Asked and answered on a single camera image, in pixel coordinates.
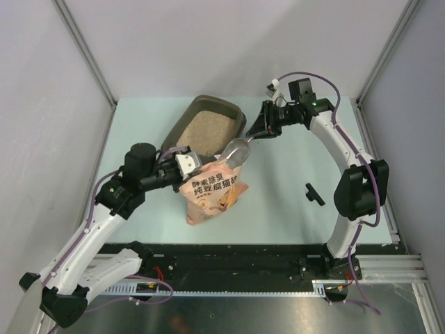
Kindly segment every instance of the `metal frame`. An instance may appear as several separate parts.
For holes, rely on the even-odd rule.
[[[111,122],[113,119],[113,114],[117,102],[113,97],[113,94],[106,83],[106,80],[99,69],[97,62],[95,61],[90,48],[88,47],[84,37],[82,36],[72,14],[70,13],[65,0],[52,0],[56,10],[59,12],[61,19],[65,23],[67,30],[70,35],[73,37],[74,43],[79,49],[83,59],[86,62],[86,65],[91,71],[92,76],[95,81],[99,85],[100,90],[102,91],[104,97],[107,102],[110,104],[113,112],[110,116],[110,120],[108,122],[108,130],[104,135],[104,139],[102,142],[102,151],[97,160],[97,167],[100,163],[100,159],[104,150],[105,142],[108,137],[109,129],[111,128]],[[376,64],[374,65],[366,83],[364,84],[363,89],[361,90],[359,96],[357,97],[357,107],[355,108],[355,115],[357,119],[357,124],[359,125],[360,133],[364,140],[365,148],[371,152],[375,157],[378,157],[378,154],[375,150],[375,146],[373,144],[371,135],[369,133],[369,129],[366,125],[366,121],[362,115],[362,110],[360,106],[363,101],[366,99],[370,89],[373,84],[378,79],[381,71],[383,71],[387,61],[390,56],[393,54],[398,41],[403,36],[406,31],[409,23],[414,17],[415,12],[418,10],[422,0],[409,0],[400,19],[398,20],[394,30],[391,32],[389,39],[384,46],[379,58],[377,59]],[[389,228],[391,233],[391,238],[394,243],[394,250],[397,251],[397,248],[403,238],[400,238],[400,231],[397,230],[397,223],[393,213],[393,207],[391,206],[390,198],[387,200],[387,207],[384,208],[385,214],[388,218]],[[91,263],[91,266],[95,266],[100,263],[104,258],[108,258],[110,255],[100,254],[98,255]],[[437,311],[437,304],[435,303],[434,296],[432,295],[430,284],[428,281],[428,276],[426,275],[425,268],[423,266],[423,262],[421,261],[420,255],[358,255],[357,258],[360,260],[362,266],[362,275],[364,284],[374,284],[374,283],[412,283],[412,288],[414,293],[416,294],[417,303],[419,305],[419,309],[423,318],[423,322],[427,333],[444,333],[444,325],[440,316],[440,313]],[[323,283],[326,283],[321,280],[313,281],[313,292],[305,292],[303,293],[305,296],[323,296],[324,289]],[[122,282],[112,287],[104,294],[114,294],[116,295],[118,291],[120,291],[120,285],[134,284],[129,282]],[[272,293],[272,294],[262,294],[262,293],[254,293],[254,294],[230,294],[230,293],[213,293],[213,292],[175,292],[176,295],[183,296],[294,296],[295,292],[290,292],[289,294],[282,293]],[[44,317],[42,319],[42,325],[40,327],[40,333],[47,333],[50,328],[54,325],[54,322],[50,320],[48,317]]]

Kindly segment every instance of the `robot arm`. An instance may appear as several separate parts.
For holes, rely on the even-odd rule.
[[[87,270],[93,257],[111,234],[145,201],[145,192],[166,186],[174,190],[201,168],[199,157],[185,148],[171,158],[156,160],[156,148],[135,144],[120,167],[95,196],[88,218],[66,246],[40,273],[26,273],[20,286],[27,290],[42,283],[40,309],[60,327],[71,326],[87,305],[103,290],[140,269],[152,268],[152,252],[138,242],[99,266]]]
[[[278,80],[268,86],[272,100],[262,104],[261,112],[247,132],[252,138],[275,138],[282,134],[285,125],[303,124],[315,134],[327,148],[342,174],[334,193],[334,203],[339,212],[334,232],[325,245],[327,263],[334,270],[338,263],[345,263],[348,249],[361,221],[375,214],[376,197],[371,178],[378,185],[380,205],[384,205],[387,192],[389,168],[384,160],[374,161],[341,128],[333,123],[334,106],[328,99],[317,99],[308,78],[289,83],[292,102],[284,106],[284,98],[278,90]],[[369,175],[368,164],[373,175]]]

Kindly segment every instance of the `small black tool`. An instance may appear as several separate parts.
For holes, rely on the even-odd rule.
[[[313,186],[310,183],[306,183],[306,188],[307,190],[309,190],[306,193],[306,197],[308,200],[310,200],[311,202],[313,200],[316,200],[317,203],[322,207],[325,203],[325,201],[320,197],[320,195],[316,192],[316,190],[313,188]]]

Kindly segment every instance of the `reflective floor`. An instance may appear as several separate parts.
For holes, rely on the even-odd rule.
[[[411,285],[365,290],[382,316],[358,305],[329,306],[320,298],[177,297],[163,305],[114,303],[57,333],[426,333]],[[92,307],[113,298],[98,297]],[[349,298],[359,298],[355,288]]]

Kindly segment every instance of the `gray floor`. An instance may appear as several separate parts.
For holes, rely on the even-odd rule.
[[[365,287],[382,316],[320,298],[173,298],[163,305],[122,301],[84,315],[74,333],[425,333],[411,285]],[[115,297],[98,297],[92,306]],[[349,298],[359,298],[353,288]]]

